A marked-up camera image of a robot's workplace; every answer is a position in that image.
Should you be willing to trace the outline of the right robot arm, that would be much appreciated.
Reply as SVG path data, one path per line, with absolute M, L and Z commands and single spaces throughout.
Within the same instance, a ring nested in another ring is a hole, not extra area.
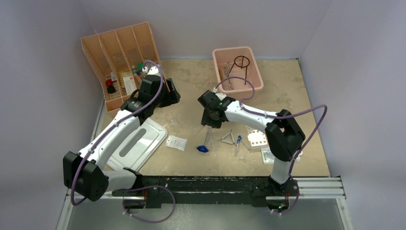
M 242 123 L 266 136 L 275 160 L 269 189 L 275 195 L 287 190 L 291 165 L 302 147 L 305 134 L 288 110 L 269 112 L 243 104 L 234 98 L 207 90 L 199 98 L 203 106 L 201 124 L 220 128 L 224 122 Z

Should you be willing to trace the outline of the metal crucible tongs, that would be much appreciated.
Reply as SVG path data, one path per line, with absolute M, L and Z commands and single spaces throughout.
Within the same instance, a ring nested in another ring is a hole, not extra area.
M 223 72 L 224 72 L 224 77 L 228 79 L 228 88 L 229 88 L 229 90 L 233 90 L 232 81 L 229 79 L 231 69 L 232 69 L 231 63 L 227 62 L 226 66 L 223 69 Z

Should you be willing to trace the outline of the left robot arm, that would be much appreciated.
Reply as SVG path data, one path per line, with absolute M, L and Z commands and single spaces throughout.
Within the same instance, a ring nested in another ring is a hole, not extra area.
M 79 152 L 63 158 L 64 185 L 71 190 L 71 203 L 99 200 L 105 192 L 124 189 L 129 195 L 142 192 L 137 170 L 168 136 L 167 130 L 151 119 L 156 108 L 180 101 L 171 78 L 146 75 L 140 89 L 121 105 L 110 124 Z

